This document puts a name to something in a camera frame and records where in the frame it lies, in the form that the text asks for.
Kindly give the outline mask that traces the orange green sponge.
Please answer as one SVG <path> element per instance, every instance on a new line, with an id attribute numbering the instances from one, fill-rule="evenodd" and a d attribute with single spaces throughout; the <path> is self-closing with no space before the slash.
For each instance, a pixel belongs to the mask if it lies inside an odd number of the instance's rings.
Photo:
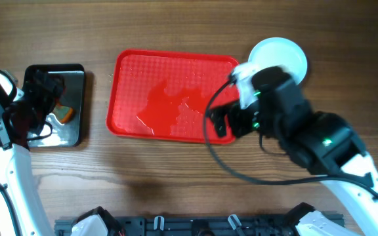
<path id="1" fill-rule="evenodd" d="M 55 105 L 52 113 L 54 114 L 54 116 L 56 117 L 57 121 L 60 124 L 66 124 L 70 120 L 73 119 L 74 109 L 71 108 L 71 107 L 68 107 L 68 106 L 63 106 L 60 103 L 57 103 L 57 105 Z"/>

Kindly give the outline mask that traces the white plate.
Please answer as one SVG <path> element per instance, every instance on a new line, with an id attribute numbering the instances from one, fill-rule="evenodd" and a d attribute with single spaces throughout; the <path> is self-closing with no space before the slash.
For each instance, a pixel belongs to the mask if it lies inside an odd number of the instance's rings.
<path id="1" fill-rule="evenodd" d="M 308 71 L 305 52 L 298 44 L 283 37 L 271 37 L 257 43 L 249 54 L 248 62 L 261 69 L 280 66 L 291 74 L 297 85 L 303 82 Z"/>

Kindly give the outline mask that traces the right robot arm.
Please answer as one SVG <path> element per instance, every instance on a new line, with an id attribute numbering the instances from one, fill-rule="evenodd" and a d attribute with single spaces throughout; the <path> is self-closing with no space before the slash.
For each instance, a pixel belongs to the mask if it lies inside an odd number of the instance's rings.
<path id="1" fill-rule="evenodd" d="M 364 141 L 334 113 L 314 111 L 292 76 L 278 66 L 236 66 L 225 82 L 239 98 L 206 105 L 203 124 L 218 136 L 257 132 L 278 141 L 282 155 L 308 171 L 300 184 L 323 184 L 365 235 L 378 235 L 378 171 Z"/>

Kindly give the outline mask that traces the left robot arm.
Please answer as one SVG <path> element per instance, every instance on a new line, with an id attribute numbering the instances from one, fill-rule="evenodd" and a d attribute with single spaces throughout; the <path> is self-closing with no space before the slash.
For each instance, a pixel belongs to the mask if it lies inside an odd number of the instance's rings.
<path id="1" fill-rule="evenodd" d="M 41 138 L 64 79 L 37 70 L 21 89 L 0 70 L 0 233 L 53 235 L 33 180 L 28 135 Z"/>

